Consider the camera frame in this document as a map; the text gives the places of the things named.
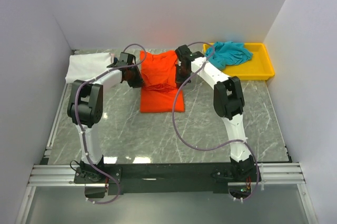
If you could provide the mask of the orange t-shirt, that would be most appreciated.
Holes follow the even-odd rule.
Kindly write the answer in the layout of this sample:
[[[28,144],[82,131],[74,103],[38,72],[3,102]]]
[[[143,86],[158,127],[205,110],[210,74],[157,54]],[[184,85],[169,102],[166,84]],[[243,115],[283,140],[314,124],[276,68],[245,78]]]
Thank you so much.
[[[184,112],[183,93],[177,93],[175,83],[177,56],[174,51],[151,54],[140,51],[141,75],[144,85],[141,89],[140,112],[172,112],[173,102],[178,96],[175,111]]]

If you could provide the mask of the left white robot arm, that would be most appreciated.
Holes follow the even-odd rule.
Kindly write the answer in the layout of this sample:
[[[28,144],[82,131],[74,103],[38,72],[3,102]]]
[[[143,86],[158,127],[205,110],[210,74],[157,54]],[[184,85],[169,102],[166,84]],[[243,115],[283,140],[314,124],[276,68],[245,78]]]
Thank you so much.
[[[103,162],[103,154],[97,127],[103,115],[103,97],[106,91],[124,81],[131,88],[140,88],[144,84],[136,56],[126,52],[122,52],[100,75],[86,81],[76,80],[72,84],[67,115],[80,136],[81,162],[92,164],[86,176],[94,183],[105,178],[105,169],[99,166]]]

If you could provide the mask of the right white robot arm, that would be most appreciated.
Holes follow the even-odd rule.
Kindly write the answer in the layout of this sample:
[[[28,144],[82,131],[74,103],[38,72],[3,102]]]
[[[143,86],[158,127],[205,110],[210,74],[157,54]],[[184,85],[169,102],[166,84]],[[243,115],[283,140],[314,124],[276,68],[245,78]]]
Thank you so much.
[[[211,56],[191,52],[189,45],[179,46],[175,50],[180,64],[176,65],[176,84],[179,87],[172,106],[172,123],[174,131],[181,142],[196,151],[213,151],[226,145],[230,147],[231,175],[236,181],[243,181],[252,175],[260,175],[257,158],[247,143],[243,126],[244,95],[240,79],[230,77],[217,69],[211,62]],[[213,108],[222,119],[228,141],[213,148],[199,148],[187,143],[180,135],[175,123],[175,107],[177,98],[185,85],[195,76],[201,77],[213,90]]]

